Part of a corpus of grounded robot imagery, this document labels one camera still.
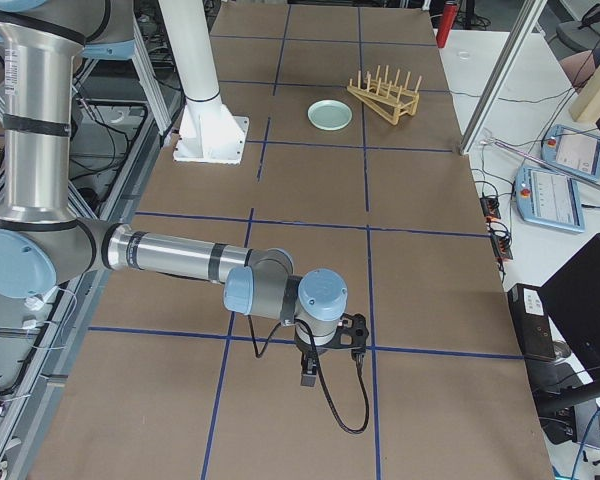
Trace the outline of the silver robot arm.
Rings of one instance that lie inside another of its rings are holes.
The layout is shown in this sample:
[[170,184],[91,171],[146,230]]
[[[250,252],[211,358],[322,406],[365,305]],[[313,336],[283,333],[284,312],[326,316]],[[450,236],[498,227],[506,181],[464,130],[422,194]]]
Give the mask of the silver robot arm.
[[246,249],[80,218],[68,206],[74,60],[131,57],[129,1],[0,1],[4,43],[5,197],[0,294],[27,298],[96,269],[155,271],[223,286],[226,309],[295,330],[302,384],[324,379],[321,353],[338,347],[347,303],[329,269],[303,276],[279,249]]

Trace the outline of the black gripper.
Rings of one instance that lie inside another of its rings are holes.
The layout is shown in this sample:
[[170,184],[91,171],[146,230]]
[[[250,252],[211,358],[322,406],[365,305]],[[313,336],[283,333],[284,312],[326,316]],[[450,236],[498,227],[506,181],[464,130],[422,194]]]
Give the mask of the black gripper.
[[294,336],[294,341],[298,349],[301,351],[301,381],[303,387],[314,387],[316,384],[318,373],[318,357],[327,352],[327,348],[317,346],[316,350],[303,341],[298,335]]

